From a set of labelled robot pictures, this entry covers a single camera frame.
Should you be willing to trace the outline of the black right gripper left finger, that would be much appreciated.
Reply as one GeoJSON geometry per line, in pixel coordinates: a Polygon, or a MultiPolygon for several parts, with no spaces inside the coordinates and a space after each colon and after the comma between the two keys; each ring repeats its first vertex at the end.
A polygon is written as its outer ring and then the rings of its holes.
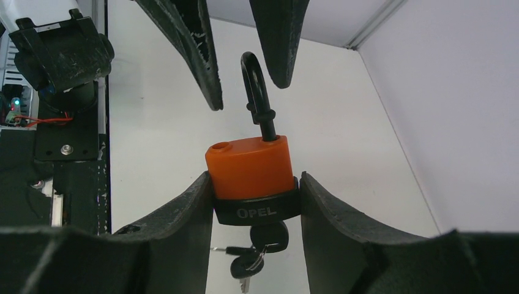
{"type": "Polygon", "coordinates": [[[204,293],[214,191],[208,172],[114,234],[1,228],[2,293],[204,293]]]}

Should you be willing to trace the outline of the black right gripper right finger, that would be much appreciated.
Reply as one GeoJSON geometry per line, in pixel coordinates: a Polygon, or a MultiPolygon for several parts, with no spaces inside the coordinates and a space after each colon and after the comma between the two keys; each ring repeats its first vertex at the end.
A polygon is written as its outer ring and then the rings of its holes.
{"type": "Polygon", "coordinates": [[[518,234],[432,238],[388,226],[300,180],[302,242],[311,293],[517,293],[518,234]]]}

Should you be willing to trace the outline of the black-headed key bunch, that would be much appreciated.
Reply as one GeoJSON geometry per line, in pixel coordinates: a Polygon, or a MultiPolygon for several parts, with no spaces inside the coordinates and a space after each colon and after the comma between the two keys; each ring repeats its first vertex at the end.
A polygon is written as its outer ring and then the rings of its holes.
{"type": "Polygon", "coordinates": [[[284,221],[266,225],[253,225],[249,231],[252,245],[249,247],[212,247],[211,252],[223,252],[234,256],[230,274],[239,281],[241,293],[248,293],[251,278],[258,274],[265,264],[265,256],[284,251],[289,244],[289,231],[284,221]]]}

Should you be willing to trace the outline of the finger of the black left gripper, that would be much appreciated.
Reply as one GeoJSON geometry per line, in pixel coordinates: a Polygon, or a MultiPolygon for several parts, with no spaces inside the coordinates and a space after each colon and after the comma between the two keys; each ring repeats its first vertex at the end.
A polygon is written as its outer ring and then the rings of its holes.
{"type": "Polygon", "coordinates": [[[290,86],[309,0],[250,0],[267,70],[280,89],[290,86]]]}
{"type": "Polygon", "coordinates": [[[183,57],[209,108],[223,110],[207,2],[148,0],[136,3],[183,57]]]}

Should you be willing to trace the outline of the orange black padlock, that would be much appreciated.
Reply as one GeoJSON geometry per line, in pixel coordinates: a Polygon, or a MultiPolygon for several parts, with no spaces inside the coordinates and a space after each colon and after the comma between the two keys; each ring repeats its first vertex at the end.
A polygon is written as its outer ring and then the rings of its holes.
{"type": "Polygon", "coordinates": [[[241,71],[246,108],[261,135],[216,143],[207,150],[205,160],[218,222],[267,225],[300,215],[299,185],[288,138],[276,132],[276,112],[270,106],[263,71],[254,53],[242,54],[241,71]]]}

